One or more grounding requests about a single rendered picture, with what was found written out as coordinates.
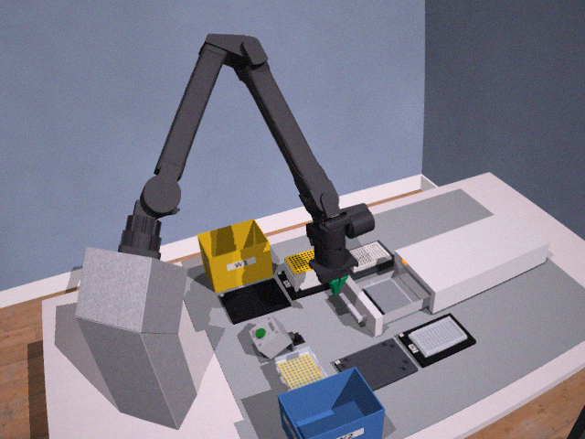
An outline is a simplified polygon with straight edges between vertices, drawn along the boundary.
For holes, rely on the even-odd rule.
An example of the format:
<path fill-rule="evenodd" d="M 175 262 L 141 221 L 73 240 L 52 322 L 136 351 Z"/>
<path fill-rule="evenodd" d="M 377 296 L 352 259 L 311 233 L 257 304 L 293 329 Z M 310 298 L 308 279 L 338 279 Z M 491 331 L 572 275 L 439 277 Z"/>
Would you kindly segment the blue bin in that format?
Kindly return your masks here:
<path fill-rule="evenodd" d="M 279 394 L 278 402 L 288 439 L 382 439 L 385 408 L 356 367 Z"/>

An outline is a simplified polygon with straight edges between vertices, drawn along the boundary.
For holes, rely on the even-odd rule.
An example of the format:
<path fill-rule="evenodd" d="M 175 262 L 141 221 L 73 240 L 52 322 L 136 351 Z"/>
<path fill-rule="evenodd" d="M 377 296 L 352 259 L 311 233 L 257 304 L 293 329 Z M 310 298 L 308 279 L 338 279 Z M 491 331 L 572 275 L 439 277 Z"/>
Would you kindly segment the grey bench mat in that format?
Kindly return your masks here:
<path fill-rule="evenodd" d="M 348 250 L 381 241 L 395 250 L 494 215 L 456 189 L 374 214 L 375 228 Z M 548 257 L 538 267 L 432 314 L 426 307 L 382 326 L 374 337 L 331 289 L 292 300 L 277 272 L 284 258 L 314 249 L 306 235 L 270 245 L 273 276 L 215 293 L 204 265 L 188 269 L 184 301 L 196 332 L 206 330 L 244 420 L 241 439 L 288 439 L 282 428 L 275 360 L 260 363 L 249 331 L 269 314 L 233 325 L 220 294 L 274 278 L 291 303 L 270 313 L 296 332 L 328 377 L 335 361 L 393 338 L 418 371 L 373 391 L 386 409 L 382 439 L 404 439 L 525 377 L 585 340 L 585 288 Z M 453 314 L 476 343 L 422 368 L 399 334 Z"/>

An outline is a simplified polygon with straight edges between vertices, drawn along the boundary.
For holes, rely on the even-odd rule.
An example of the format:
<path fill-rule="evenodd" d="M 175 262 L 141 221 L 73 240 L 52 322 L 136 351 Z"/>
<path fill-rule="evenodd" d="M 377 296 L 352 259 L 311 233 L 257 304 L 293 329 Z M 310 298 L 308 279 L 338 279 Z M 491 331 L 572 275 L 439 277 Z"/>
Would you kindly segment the white assay plate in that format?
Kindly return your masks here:
<path fill-rule="evenodd" d="M 468 338 L 449 316 L 411 332 L 408 337 L 425 358 Z"/>
<path fill-rule="evenodd" d="M 359 261 L 358 267 L 355 266 L 349 268 L 353 273 L 392 260 L 392 257 L 381 247 L 377 241 L 351 250 L 350 252 Z"/>

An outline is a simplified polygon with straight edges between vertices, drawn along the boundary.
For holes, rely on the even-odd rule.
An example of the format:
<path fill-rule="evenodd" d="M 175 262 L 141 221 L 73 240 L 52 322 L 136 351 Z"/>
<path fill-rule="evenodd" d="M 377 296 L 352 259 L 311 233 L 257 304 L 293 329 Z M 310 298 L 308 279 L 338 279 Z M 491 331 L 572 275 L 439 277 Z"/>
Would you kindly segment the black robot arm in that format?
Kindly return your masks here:
<path fill-rule="evenodd" d="M 292 172 L 299 197 L 313 219 L 306 224 L 306 236 L 314 246 L 314 258 L 318 263 L 322 265 L 321 245 L 338 250 L 345 245 L 346 237 L 354 239 L 375 228 L 374 217 L 366 203 L 340 210 L 335 187 L 307 144 L 272 77 L 267 62 L 269 58 L 257 38 L 208 34 L 198 55 L 156 164 L 156 176 L 145 183 L 140 200 L 135 202 L 133 215 L 128 215 L 118 252 L 160 260 L 162 222 L 158 219 L 180 211 L 177 206 L 181 189 L 177 182 L 183 175 L 223 64 L 233 68 L 239 80 L 246 84 Z"/>

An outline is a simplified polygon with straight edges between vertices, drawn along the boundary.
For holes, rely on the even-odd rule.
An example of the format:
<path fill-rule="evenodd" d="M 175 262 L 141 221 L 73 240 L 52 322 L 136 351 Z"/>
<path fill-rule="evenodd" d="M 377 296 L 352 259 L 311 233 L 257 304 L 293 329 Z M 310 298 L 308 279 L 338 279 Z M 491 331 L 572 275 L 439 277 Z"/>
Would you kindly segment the yellow bin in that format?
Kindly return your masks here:
<path fill-rule="evenodd" d="M 270 242 L 255 219 L 204 232 L 197 238 L 215 293 L 273 276 Z"/>

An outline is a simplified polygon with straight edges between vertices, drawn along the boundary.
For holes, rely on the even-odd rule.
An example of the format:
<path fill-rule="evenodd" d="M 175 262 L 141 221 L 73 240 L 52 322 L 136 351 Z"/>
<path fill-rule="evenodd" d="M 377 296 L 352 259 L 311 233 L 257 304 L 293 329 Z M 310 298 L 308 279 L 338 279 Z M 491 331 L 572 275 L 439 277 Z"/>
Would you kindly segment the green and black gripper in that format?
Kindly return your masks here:
<path fill-rule="evenodd" d="M 346 269 L 358 267 L 358 260 L 346 249 L 346 244 L 338 250 L 326 249 L 321 245 L 322 265 L 316 259 L 309 260 L 309 267 L 314 269 L 321 284 L 329 283 L 331 291 L 337 295 L 348 278 Z M 333 290 L 332 290 L 333 288 Z"/>

